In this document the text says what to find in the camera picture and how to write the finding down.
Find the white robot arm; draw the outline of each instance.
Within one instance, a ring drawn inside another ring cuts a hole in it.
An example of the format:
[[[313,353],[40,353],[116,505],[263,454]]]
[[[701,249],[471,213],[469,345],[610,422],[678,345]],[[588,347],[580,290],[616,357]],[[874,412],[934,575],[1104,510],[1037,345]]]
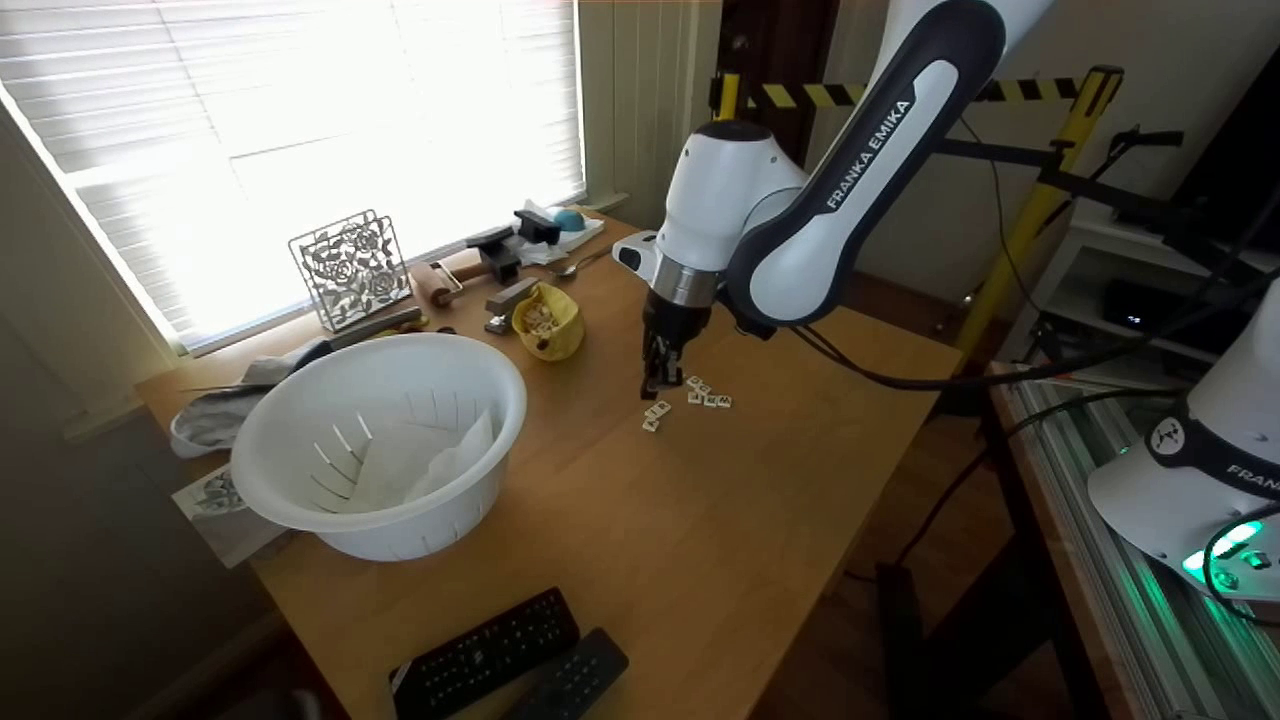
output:
[[[639,394],[685,381],[717,298],[760,336],[833,313],[885,206],[1046,2],[897,0],[874,74],[811,177],[754,123],[690,132],[657,239],[616,249],[646,285]]]

